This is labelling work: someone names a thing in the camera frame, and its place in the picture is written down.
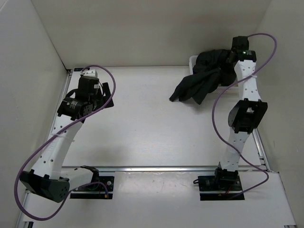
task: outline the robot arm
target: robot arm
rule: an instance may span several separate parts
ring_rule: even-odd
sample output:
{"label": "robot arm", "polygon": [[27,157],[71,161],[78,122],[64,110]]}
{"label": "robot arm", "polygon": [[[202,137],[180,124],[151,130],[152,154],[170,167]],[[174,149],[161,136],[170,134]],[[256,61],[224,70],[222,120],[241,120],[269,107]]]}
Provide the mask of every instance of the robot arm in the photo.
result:
{"label": "robot arm", "polygon": [[[255,68],[256,63],[252,60],[238,61],[234,68],[237,79],[241,80],[251,75]],[[247,138],[261,121],[267,109],[267,103],[261,102],[254,77],[239,84],[239,99],[240,102],[231,110],[228,117],[230,126],[228,142],[242,152]],[[227,171],[237,171],[239,158],[239,154],[233,148],[227,146],[225,155],[220,161],[220,166]]]}
{"label": "robot arm", "polygon": [[[249,51],[248,48],[247,37],[233,38],[232,51],[228,61],[237,60],[234,70],[238,80],[248,77],[256,68],[255,52]],[[261,101],[255,77],[239,84],[239,99],[228,116],[230,126],[228,142],[242,153],[247,138],[258,127],[268,106],[266,102]],[[215,171],[217,186],[226,188],[236,183],[239,159],[240,155],[232,147],[227,146]]]}
{"label": "robot arm", "polygon": [[[110,89],[107,83],[103,83],[101,92],[99,79],[95,70],[85,71],[81,75],[78,88],[70,91],[63,99],[56,118],[52,135],[72,123],[76,119],[90,114],[101,107],[110,97]],[[113,107],[113,101],[106,108]],[[83,125],[78,122],[66,131],[57,135],[42,152],[30,172],[23,171],[20,181],[32,193],[55,202],[61,202],[69,191],[95,181],[99,181],[99,172],[94,167],[81,166],[71,172],[61,173],[63,161],[67,151],[74,141],[74,137]]]}

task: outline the purple cable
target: purple cable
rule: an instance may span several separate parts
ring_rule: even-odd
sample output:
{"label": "purple cable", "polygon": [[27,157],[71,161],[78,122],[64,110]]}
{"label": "purple cable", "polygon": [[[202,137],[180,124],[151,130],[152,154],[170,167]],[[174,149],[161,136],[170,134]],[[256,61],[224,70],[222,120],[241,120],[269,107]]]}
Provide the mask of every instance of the purple cable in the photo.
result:
{"label": "purple cable", "polygon": [[[273,51],[272,51],[270,57],[266,60],[266,62],[263,63],[257,70],[255,70],[255,72],[253,72],[252,75],[256,74],[260,69],[262,69],[262,68],[263,68],[263,67],[272,59],[272,57],[274,56],[274,54],[275,54],[275,52],[276,52],[276,47],[277,47],[277,40],[276,40],[276,38],[275,38],[274,36],[270,35],[270,34],[267,34],[267,33],[256,33],[256,34],[249,35],[248,37],[253,37],[253,36],[257,36],[257,35],[264,35],[264,36],[269,36],[269,37],[271,37],[271,38],[274,40],[274,42],[275,42],[275,47],[274,47],[274,49],[273,49]],[[213,128],[214,128],[214,130],[215,130],[215,133],[218,135],[218,137],[220,138],[220,140],[223,141],[223,142],[224,142],[225,144],[227,144],[228,146],[232,147],[232,148],[239,154],[239,156],[240,156],[248,165],[250,165],[250,166],[252,166],[253,168],[255,168],[255,169],[257,169],[257,170],[260,170],[260,171],[262,171],[263,173],[266,174],[266,179],[265,179],[264,181],[262,181],[262,182],[260,182],[260,183],[258,183],[258,184],[256,184],[256,185],[254,185],[254,186],[252,186],[252,187],[250,187],[250,188],[248,188],[248,189],[246,189],[246,190],[244,190],[244,191],[242,191],[242,192],[240,192],[240,193],[234,195],[234,196],[231,197],[230,199],[235,198],[235,197],[237,197],[237,196],[239,196],[239,195],[241,195],[241,194],[243,194],[243,193],[245,193],[245,192],[247,192],[247,191],[249,191],[249,190],[252,190],[252,189],[254,189],[254,188],[256,188],[256,187],[258,187],[258,186],[264,184],[264,183],[265,183],[266,181],[268,181],[268,179],[269,179],[269,174],[268,174],[265,170],[263,170],[263,169],[257,167],[256,165],[252,164],[251,162],[249,162],[249,161],[241,154],[241,152],[240,152],[235,146],[233,146],[232,144],[228,143],[228,142],[219,134],[219,131],[218,131],[218,129],[217,129],[217,127],[216,127],[216,124],[215,124],[215,118],[214,118],[215,107],[216,107],[216,105],[217,105],[217,103],[218,103],[220,97],[221,97],[228,89],[230,89],[231,87],[237,85],[237,84],[240,83],[240,82],[244,82],[244,81],[250,79],[250,78],[252,77],[252,75],[249,75],[249,76],[247,76],[247,77],[245,77],[245,78],[243,78],[243,79],[241,79],[241,80],[239,80],[239,81],[236,81],[236,82],[232,83],[231,85],[229,85],[227,88],[225,88],[225,90],[222,91],[222,92],[218,95],[218,97],[215,99],[215,102],[214,102],[213,107],[212,107],[212,125],[213,125]]]}
{"label": "purple cable", "polygon": [[[95,110],[94,112],[91,112],[90,114],[88,114],[88,115],[86,115],[86,116],[83,116],[83,117],[81,117],[80,119],[78,119],[78,120],[75,120],[74,122],[72,122],[72,123],[70,123],[70,124],[68,124],[67,126],[65,126],[64,128],[62,128],[60,131],[58,131],[56,134],[58,135],[58,134],[61,134],[63,131],[65,131],[66,129],[68,129],[69,127],[71,127],[71,126],[73,126],[74,124],[76,124],[76,123],[78,123],[78,122],[80,122],[80,121],[83,121],[83,120],[85,120],[86,118],[88,118],[88,117],[90,117],[90,116],[92,116],[92,115],[94,115],[94,114],[96,114],[96,113],[98,113],[99,111],[101,111],[101,110],[103,110],[107,105],[108,105],[108,103],[112,100],[112,98],[113,98],[113,96],[114,96],[114,93],[115,93],[115,90],[116,90],[116,82],[115,82],[115,79],[114,79],[114,76],[111,74],[111,72],[110,71],[108,71],[106,68],[104,68],[104,67],[102,67],[102,66],[99,66],[99,65],[89,65],[89,66],[87,66],[87,67],[85,67],[85,68],[83,68],[82,69],[82,71],[84,71],[84,70],[86,70],[86,69],[88,69],[89,67],[98,67],[98,68],[101,68],[101,69],[103,69],[104,71],[106,71],[109,75],[110,75],[110,77],[111,77],[111,79],[112,79],[112,81],[113,81],[113,92],[112,92],[112,94],[110,95],[110,97],[109,97],[109,99],[105,102],[105,104],[102,106],[102,107],[100,107],[99,109],[97,109],[97,110]],[[46,217],[46,218],[39,218],[39,217],[36,217],[36,216],[34,216],[34,215],[32,215],[32,214],[30,214],[28,211],[26,211],[25,210],[25,208],[22,206],[22,203],[20,202],[20,200],[19,200],[19,197],[18,197],[18,182],[19,182],[19,178],[20,178],[20,175],[21,175],[21,173],[22,173],[22,171],[25,169],[25,167],[26,167],[26,165],[44,148],[44,147],[46,147],[51,141],[53,141],[55,138],[57,138],[57,135],[53,135],[49,140],[47,140],[44,144],[42,144],[25,162],[24,162],[24,164],[21,166],[21,168],[20,168],[20,170],[19,170],[19,172],[18,172],[18,174],[17,174],[17,176],[16,176],[16,179],[15,179],[15,184],[14,184],[14,197],[15,197],[15,201],[16,201],[16,204],[17,204],[17,206],[19,207],[19,209],[26,215],[26,216],[28,216],[29,218],[31,218],[31,219],[34,219],[34,220],[37,220],[37,221],[46,221],[46,220],[49,220],[49,219],[51,219],[51,218],[53,218],[59,211],[60,211],[60,209],[63,207],[63,205],[64,205],[64,203],[65,203],[65,201],[66,201],[66,199],[68,198],[68,195],[66,196],[66,198],[64,199],[64,201],[61,203],[61,205],[60,205],[60,207],[55,211],[55,213],[54,214],[52,214],[51,216],[49,216],[49,217]],[[105,189],[105,192],[106,192],[106,194],[107,194],[107,196],[108,196],[108,198],[109,198],[109,194],[108,194],[108,190],[107,190],[107,188],[106,188],[106,186],[103,184],[103,183],[101,183],[101,182],[93,182],[93,183],[89,183],[89,184],[85,184],[85,185],[82,185],[81,187],[85,187],[85,186],[89,186],[89,185],[92,185],[92,184],[101,184],[101,185],[103,185],[104,186],[104,189]]]}

